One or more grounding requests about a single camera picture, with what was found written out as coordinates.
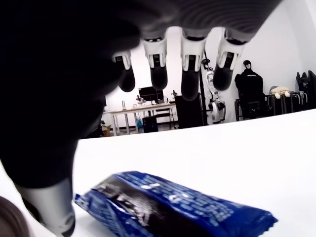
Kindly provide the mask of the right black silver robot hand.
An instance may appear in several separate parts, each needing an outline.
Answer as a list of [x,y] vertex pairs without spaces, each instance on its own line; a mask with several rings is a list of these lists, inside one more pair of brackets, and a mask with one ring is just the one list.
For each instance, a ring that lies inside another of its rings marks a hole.
[[144,43],[155,89],[167,85],[166,37],[182,28],[183,98],[198,94],[206,38],[224,28],[214,86],[226,90],[237,58],[277,0],[3,0],[0,3],[0,160],[30,214],[58,237],[76,224],[72,171],[79,139],[105,96],[129,92],[131,49]]

